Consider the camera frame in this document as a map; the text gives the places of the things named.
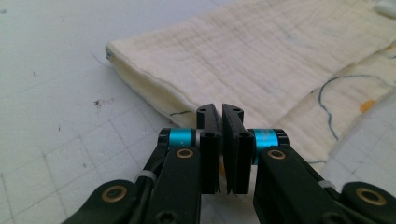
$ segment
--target table surface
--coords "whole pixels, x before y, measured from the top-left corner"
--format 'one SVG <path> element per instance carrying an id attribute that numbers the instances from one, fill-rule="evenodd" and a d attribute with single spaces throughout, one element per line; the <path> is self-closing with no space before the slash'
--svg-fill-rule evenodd
<path id="1" fill-rule="evenodd" d="M 60 223 L 113 179 L 134 180 L 174 127 L 106 60 L 108 41 L 229 0 L 0 2 L 0 224 Z M 322 174 L 396 194 L 396 97 L 378 104 Z M 202 223 L 258 223 L 248 197 L 203 196 Z"/>

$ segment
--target cream cloth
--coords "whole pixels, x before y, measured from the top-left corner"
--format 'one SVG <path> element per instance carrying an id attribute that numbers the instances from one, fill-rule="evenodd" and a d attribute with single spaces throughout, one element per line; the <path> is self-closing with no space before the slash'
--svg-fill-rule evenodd
<path id="1" fill-rule="evenodd" d="M 174 123 L 194 127 L 200 105 L 237 105 L 245 127 L 284 129 L 320 169 L 362 111 L 394 90 L 396 20 L 373 7 L 362 0 L 241 0 L 112 41 L 107 56 Z"/>

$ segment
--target stitched fabric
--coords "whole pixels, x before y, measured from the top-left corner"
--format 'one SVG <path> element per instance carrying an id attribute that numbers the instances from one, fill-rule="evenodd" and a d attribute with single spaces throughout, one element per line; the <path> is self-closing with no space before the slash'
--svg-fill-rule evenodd
<path id="1" fill-rule="evenodd" d="M 394 48 L 396 20 L 373 7 L 361 0 L 236 1 L 112 41 L 107 56 L 181 127 L 194 126 L 200 105 L 237 105 L 247 128 L 284 129 L 320 169 L 362 105 L 393 90 L 395 60 L 384 55 Z"/>

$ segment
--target white towel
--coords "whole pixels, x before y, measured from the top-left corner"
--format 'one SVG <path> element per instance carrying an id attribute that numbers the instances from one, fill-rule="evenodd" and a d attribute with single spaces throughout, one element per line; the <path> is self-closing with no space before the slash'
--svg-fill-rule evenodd
<path id="1" fill-rule="evenodd" d="M 319 169 L 361 105 L 370 107 L 395 85 L 396 60 L 385 51 L 372 55 L 386 47 L 391 54 L 396 20 L 376 13 L 374 4 L 241 0 L 112 41 L 107 56 L 174 123 L 193 127 L 200 105 L 237 105 L 247 128 L 284 129 Z"/>

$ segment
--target blue band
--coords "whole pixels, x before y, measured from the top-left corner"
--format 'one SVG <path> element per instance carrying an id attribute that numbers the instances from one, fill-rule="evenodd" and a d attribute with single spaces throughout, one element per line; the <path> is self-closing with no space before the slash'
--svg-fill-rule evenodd
<path id="1" fill-rule="evenodd" d="M 192 144 L 192 129 L 171 129 L 169 147 L 190 147 Z"/>
<path id="2" fill-rule="evenodd" d="M 257 165 L 260 152 L 266 147 L 277 147 L 279 143 L 276 132 L 273 129 L 253 129 L 253 132 L 256 138 L 256 159 L 254 164 Z"/>

